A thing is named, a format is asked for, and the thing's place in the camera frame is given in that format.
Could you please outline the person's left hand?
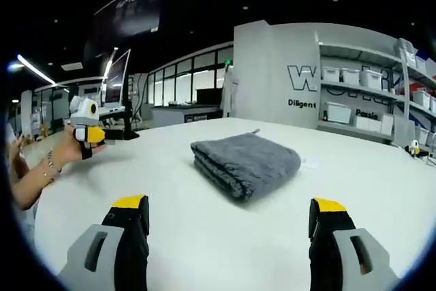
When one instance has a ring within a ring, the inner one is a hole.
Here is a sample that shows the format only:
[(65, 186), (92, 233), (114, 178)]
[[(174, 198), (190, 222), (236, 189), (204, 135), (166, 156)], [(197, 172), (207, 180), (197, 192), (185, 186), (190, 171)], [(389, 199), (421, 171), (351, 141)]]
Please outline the person's left hand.
[(73, 133), (74, 128), (66, 125), (62, 136), (52, 148), (48, 165), (54, 174), (59, 174), (65, 165), (82, 160), (81, 146)]

